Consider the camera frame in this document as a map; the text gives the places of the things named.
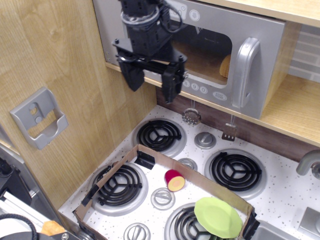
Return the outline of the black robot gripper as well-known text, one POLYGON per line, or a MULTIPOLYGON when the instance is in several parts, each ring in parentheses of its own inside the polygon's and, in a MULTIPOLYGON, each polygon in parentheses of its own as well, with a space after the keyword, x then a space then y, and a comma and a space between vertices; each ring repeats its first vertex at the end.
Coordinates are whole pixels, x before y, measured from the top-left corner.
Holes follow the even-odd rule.
POLYGON ((169 18, 126 23, 128 38, 116 38, 117 61, 122 75, 132 91, 144 83, 144 70, 161 75, 162 93, 166 104, 180 94, 185 79, 187 57, 172 46, 173 34, 182 27, 169 18))

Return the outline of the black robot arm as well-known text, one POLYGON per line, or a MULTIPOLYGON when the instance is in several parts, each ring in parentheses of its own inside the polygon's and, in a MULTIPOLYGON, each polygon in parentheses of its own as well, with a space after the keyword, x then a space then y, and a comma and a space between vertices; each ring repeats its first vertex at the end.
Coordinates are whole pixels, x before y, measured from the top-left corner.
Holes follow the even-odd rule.
POLYGON ((185 80, 187 57, 172 46, 170 11, 165 0, 123 0, 121 20, 128 38, 115 39, 117 61, 129 88, 138 90, 144 83, 144 71, 161 75, 165 103, 170 104, 180 94, 185 80))

